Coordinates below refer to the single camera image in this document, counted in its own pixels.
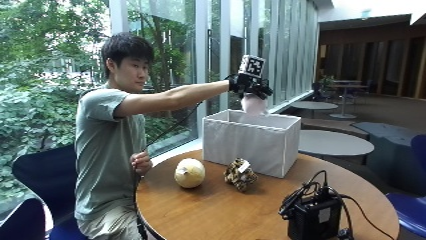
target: short sleeve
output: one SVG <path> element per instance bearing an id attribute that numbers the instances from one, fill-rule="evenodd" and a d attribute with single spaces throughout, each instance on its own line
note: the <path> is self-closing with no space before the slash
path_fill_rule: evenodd
<path id="1" fill-rule="evenodd" d="M 97 89 L 88 92 L 78 101 L 80 114 L 85 118 L 115 121 L 114 109 L 127 95 L 129 93 L 117 89 Z"/>

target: black camera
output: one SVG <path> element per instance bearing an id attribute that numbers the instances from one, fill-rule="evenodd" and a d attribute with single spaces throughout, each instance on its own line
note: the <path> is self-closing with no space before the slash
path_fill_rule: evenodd
<path id="1" fill-rule="evenodd" d="M 338 235 L 342 203 L 315 196 L 295 200 L 289 218 L 287 236 L 291 240 L 323 240 Z"/>

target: man's left hand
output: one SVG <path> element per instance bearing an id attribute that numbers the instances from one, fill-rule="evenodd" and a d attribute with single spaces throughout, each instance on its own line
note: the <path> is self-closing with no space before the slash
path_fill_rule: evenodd
<path id="1" fill-rule="evenodd" d="M 130 157 L 130 162 L 134 171 L 143 176 L 146 172 L 151 169 L 151 161 L 147 152 L 134 153 Z"/>

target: man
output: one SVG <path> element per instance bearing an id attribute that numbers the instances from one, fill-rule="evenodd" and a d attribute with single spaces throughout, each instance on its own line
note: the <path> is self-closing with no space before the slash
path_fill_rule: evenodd
<path id="1" fill-rule="evenodd" d="M 217 81 L 139 94 L 154 54 L 145 39 L 119 33 L 102 49 L 106 84 L 81 96 L 76 116 L 78 228 L 90 239 L 142 239 L 134 209 L 134 172 L 151 168 L 143 113 L 167 111 L 226 92 L 243 92 L 247 80 Z"/>

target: black hair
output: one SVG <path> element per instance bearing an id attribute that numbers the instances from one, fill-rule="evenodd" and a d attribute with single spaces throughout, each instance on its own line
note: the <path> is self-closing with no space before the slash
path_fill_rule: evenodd
<path id="1" fill-rule="evenodd" d="M 101 49 L 105 77 L 109 78 L 106 59 L 110 58 L 119 67 L 126 57 L 146 60 L 150 64 L 154 60 L 154 51 L 150 43 L 139 36 L 127 32 L 114 34 L 104 43 Z"/>

